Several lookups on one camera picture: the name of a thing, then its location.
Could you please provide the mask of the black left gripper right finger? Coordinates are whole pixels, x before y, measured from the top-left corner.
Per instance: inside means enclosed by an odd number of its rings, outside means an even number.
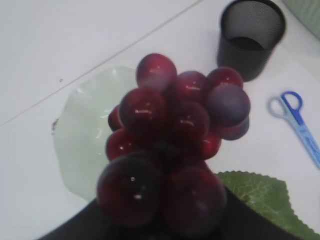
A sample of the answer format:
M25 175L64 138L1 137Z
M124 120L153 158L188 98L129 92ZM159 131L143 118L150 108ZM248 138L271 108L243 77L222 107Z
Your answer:
M226 189L227 205L219 226L221 240L298 240L245 205Z

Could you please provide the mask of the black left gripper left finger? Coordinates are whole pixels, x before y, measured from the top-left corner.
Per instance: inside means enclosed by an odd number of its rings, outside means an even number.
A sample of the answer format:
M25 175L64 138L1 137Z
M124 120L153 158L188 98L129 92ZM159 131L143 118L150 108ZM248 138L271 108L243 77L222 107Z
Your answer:
M41 240L127 240L129 231L113 223L92 200L83 210L40 237Z

